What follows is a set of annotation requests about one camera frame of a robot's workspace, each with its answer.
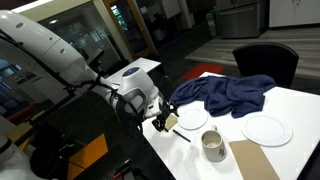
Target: wall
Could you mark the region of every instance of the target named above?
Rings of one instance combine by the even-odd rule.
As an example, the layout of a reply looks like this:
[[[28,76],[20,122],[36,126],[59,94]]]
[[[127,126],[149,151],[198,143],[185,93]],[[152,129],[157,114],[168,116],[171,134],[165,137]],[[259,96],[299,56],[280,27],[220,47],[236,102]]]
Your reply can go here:
[[[34,21],[40,21],[87,2],[90,2],[90,0],[42,0],[16,8],[13,11],[18,12]],[[119,47],[123,56],[129,61],[132,61],[133,59],[130,55],[130,52],[115,24],[113,23],[111,16],[106,10],[102,0],[93,0],[93,3],[110,30],[110,34],[115,40],[115,43]]]

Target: white table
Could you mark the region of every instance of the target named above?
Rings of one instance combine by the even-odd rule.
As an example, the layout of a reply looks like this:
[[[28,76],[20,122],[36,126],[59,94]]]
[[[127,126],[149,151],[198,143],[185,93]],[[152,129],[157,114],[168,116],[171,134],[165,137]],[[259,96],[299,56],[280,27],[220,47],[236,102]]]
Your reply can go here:
[[[201,128],[187,131],[176,124],[177,130],[191,140],[188,143],[172,132],[159,133],[148,119],[143,123],[144,136],[160,156],[162,161],[178,180],[194,179],[243,179],[228,142],[245,140],[241,127],[245,121],[256,114],[268,114],[279,120],[287,121],[293,129],[292,139],[279,147],[262,147],[280,179],[297,179],[304,165],[320,140],[320,96],[275,87],[265,93],[262,112],[234,119],[231,114],[211,117]],[[180,106],[178,113],[193,107],[203,107],[203,102],[192,102]],[[222,133],[228,154],[219,163],[209,162],[202,150],[201,134],[217,125]]]
[[[117,71],[116,73],[112,74],[111,76],[107,77],[107,80],[119,84],[121,82],[121,78],[124,72],[126,72],[128,69],[133,67],[139,67],[143,69],[145,72],[149,72],[152,69],[158,67],[161,63],[157,61],[152,61],[146,58],[139,58],[126,67],[122,68],[121,70]]]

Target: floor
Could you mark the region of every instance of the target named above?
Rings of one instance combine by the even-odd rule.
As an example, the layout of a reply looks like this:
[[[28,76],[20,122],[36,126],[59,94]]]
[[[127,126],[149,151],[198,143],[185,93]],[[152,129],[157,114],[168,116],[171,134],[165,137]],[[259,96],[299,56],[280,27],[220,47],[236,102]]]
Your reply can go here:
[[[259,38],[221,39],[216,37],[187,56],[187,59],[236,66],[232,50],[254,42],[277,42],[299,54],[296,74],[320,79],[320,27],[270,29]]]
[[[211,39],[207,24],[203,23],[159,51],[166,74],[176,87],[185,82],[181,78],[182,75],[199,64],[197,61],[185,60],[184,57]],[[221,74],[240,76],[238,69],[234,66],[226,66]],[[164,85],[160,89],[165,89],[164,94],[169,96],[171,90],[166,87]],[[317,79],[297,76],[292,88],[320,95],[320,81]],[[101,133],[105,134],[109,152],[78,179],[102,179],[103,177],[110,179],[108,176],[110,172],[128,158],[149,179],[174,179],[146,139],[131,138],[130,134],[121,127],[111,107],[94,93],[88,93],[64,107],[50,116],[47,122],[59,132],[66,134],[67,137],[83,143],[89,143]],[[40,133],[44,138],[47,136],[45,131]],[[50,145],[50,140],[47,140],[45,144]]]

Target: dark blue cloth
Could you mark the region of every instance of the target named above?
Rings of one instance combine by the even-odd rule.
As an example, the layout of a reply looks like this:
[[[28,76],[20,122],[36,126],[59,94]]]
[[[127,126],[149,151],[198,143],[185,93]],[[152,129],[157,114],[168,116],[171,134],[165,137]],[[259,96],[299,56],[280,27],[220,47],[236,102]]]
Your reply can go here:
[[[263,93],[275,86],[274,80],[266,75],[241,79],[208,76],[183,83],[170,99],[177,106],[204,101],[204,108],[212,116],[232,112],[232,117],[239,118],[261,111],[265,99]]]

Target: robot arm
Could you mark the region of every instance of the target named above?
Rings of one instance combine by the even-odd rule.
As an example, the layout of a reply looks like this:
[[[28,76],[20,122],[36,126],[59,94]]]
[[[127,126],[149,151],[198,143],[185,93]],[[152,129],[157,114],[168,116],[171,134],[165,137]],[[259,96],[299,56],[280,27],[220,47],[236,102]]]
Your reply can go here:
[[[40,76],[50,74],[25,52],[5,41],[6,35],[16,42],[21,42],[37,59],[59,74],[71,85],[84,81],[95,80],[98,75],[86,64],[85,59],[67,42],[40,24],[17,13],[0,10],[0,59],[22,66],[24,69]],[[100,78],[101,84],[118,89],[117,94],[131,102],[138,113],[144,111],[144,118],[161,114],[163,98],[150,77],[139,68],[128,70],[120,87]],[[128,103],[119,103],[112,98],[112,91],[101,86],[95,86],[92,91],[101,95],[120,115],[132,115],[132,107]]]

